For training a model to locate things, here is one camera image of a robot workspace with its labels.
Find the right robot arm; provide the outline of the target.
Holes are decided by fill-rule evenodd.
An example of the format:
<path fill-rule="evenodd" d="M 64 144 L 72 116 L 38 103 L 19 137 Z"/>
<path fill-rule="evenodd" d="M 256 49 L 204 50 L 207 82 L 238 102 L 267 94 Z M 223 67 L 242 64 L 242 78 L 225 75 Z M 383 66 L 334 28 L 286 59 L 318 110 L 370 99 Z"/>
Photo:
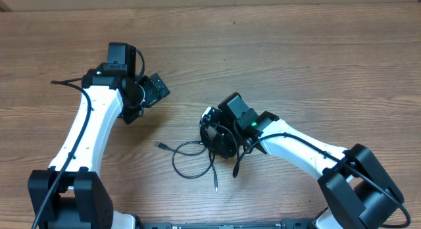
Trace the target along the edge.
<path fill-rule="evenodd" d="M 243 158 L 260 152 L 287 160 L 311 175 L 328 204 L 308 228 L 389 228 L 388 218 L 401 210 L 405 228 L 410 224 L 404 197 L 369 148 L 356 144 L 338 147 L 292 128 L 279 116 L 256 111 L 233 93 L 200 120 L 202 142 L 224 159 L 236 158 L 233 176 Z"/>

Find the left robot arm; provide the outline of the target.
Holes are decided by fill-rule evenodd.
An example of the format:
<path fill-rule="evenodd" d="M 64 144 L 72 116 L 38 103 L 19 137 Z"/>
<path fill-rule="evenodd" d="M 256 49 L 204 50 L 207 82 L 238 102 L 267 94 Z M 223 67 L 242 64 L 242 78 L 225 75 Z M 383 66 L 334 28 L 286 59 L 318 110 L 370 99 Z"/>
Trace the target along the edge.
<path fill-rule="evenodd" d="M 143 228 L 136 215 L 115 211 L 101 179 L 103 153 L 116 119 L 131 124 L 170 91 L 158 74 L 136 71 L 141 51 L 109 43 L 107 60 L 61 85 L 81 93 L 80 106 L 60 151 L 45 170 L 33 170 L 28 191 L 33 228 Z"/>

